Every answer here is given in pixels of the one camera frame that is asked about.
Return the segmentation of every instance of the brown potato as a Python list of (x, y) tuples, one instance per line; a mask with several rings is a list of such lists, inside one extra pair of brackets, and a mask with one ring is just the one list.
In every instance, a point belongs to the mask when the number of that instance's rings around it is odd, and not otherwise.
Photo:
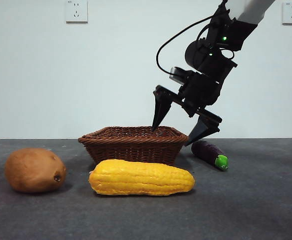
[(8, 157), (5, 176), (11, 187), (18, 192), (48, 192), (63, 184), (66, 167), (52, 151), (23, 148), (12, 152)]

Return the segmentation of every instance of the robotic arm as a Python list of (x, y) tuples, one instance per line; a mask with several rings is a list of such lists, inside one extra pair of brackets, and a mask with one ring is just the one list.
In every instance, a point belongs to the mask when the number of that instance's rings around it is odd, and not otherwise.
[[(180, 67), (173, 67), (171, 72), (165, 71), (170, 74), (170, 79), (181, 84), (178, 94), (160, 85), (156, 87), (153, 131), (168, 113), (172, 102), (179, 104), (189, 117), (199, 115), (198, 122), (185, 143), (186, 146), (220, 131), (218, 126), (222, 119), (207, 111), (205, 107), (216, 102), (225, 78), (232, 68), (237, 67), (232, 61), (234, 52), (241, 50), (244, 40), (258, 26), (265, 11), (274, 1), (222, 1), (210, 17), (210, 23), (186, 49), (185, 60), (196, 71), (183, 70)], [(200, 38), (205, 30), (208, 30), (207, 37)], [(233, 56), (225, 57), (222, 54), (224, 50), (231, 51)]]

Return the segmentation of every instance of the black cable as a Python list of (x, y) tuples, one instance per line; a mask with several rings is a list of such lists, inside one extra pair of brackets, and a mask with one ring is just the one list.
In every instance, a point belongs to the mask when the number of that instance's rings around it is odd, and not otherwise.
[[(204, 31), (207, 30), (209, 27), (210, 27), (210, 23), (205, 25), (204, 28), (198, 34), (198, 36), (196, 38), (196, 49), (197, 49), (197, 51), (199, 51), (199, 47), (198, 47), (199, 38), (204, 33)], [(196, 56), (196, 54), (197, 54), (197, 52), (194, 52), (194, 55), (192, 57), (192, 65), (194, 66), (194, 69), (197, 69), (196, 66), (195, 66), (195, 56)]]
[(198, 24), (200, 24), (200, 23), (203, 23), (203, 22), (205, 22), (205, 21), (207, 21), (207, 20), (209, 20), (209, 19), (212, 19), (213, 17), (217, 17), (217, 16), (222, 15), (222, 14), (225, 14), (225, 13), (229, 13), (229, 10), (227, 10), (227, 11), (222, 11), (222, 12), (217, 13), (217, 14), (213, 14), (213, 15), (211, 15), (211, 16), (209, 16), (209, 17), (206, 17), (205, 19), (202, 19), (202, 20), (200, 20), (200, 21), (198, 21), (198, 22), (195, 22), (195, 23), (191, 24), (190, 26), (186, 27), (185, 29), (183, 29), (182, 31), (180, 31), (179, 33), (177, 33), (176, 35), (174, 35), (174, 36), (173, 36), (172, 38), (170, 38), (168, 41), (166, 41), (166, 42), (165, 42), (165, 43), (164, 43), (164, 44), (158, 49), (158, 52), (157, 52), (157, 55), (156, 55), (156, 62), (157, 62), (157, 66), (158, 66), (158, 68), (159, 68), (161, 71), (163, 71), (163, 72), (165, 72), (165, 73), (167, 73), (167, 74), (174, 75), (174, 76), (178, 76), (178, 77), (183, 77), (183, 76), (181, 76), (181, 75), (174, 74), (174, 73), (171, 73), (171, 72), (169, 72), (169, 71), (166, 71), (166, 70), (164, 70), (164, 69), (160, 66), (160, 64), (159, 64), (159, 60), (158, 60), (160, 51), (164, 48), (165, 45), (167, 45), (168, 43), (170, 43), (173, 39), (175, 39), (175, 38), (176, 38), (177, 36), (179, 36), (180, 34), (184, 33), (186, 30), (192, 28), (192, 27), (195, 26), (195, 25), (198, 25)]
[(200, 31), (200, 33), (198, 34), (197, 38), (196, 38), (196, 49), (198, 49), (198, 42), (199, 42), (199, 38), (201, 37), (201, 35), (204, 33), (205, 30), (207, 30), (210, 27), (210, 23), (205, 25), (204, 28)]

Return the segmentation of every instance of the dark gray tabletop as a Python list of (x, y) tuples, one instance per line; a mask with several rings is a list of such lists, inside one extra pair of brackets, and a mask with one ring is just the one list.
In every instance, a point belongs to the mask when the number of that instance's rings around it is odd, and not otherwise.
[[(292, 139), (211, 139), (229, 157), (221, 172), (184, 147), (176, 166), (196, 179), (189, 193), (100, 196), (88, 183), (93, 160), (75, 139), (0, 140), (0, 240), (292, 240)], [(9, 154), (46, 148), (65, 163), (55, 192), (14, 192)]]

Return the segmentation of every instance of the yellow corn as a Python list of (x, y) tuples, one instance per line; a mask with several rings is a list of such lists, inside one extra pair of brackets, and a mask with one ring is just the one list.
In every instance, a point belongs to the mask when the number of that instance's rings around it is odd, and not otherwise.
[(89, 183), (102, 195), (167, 196), (190, 191), (195, 180), (188, 171), (162, 163), (110, 159), (96, 166)]

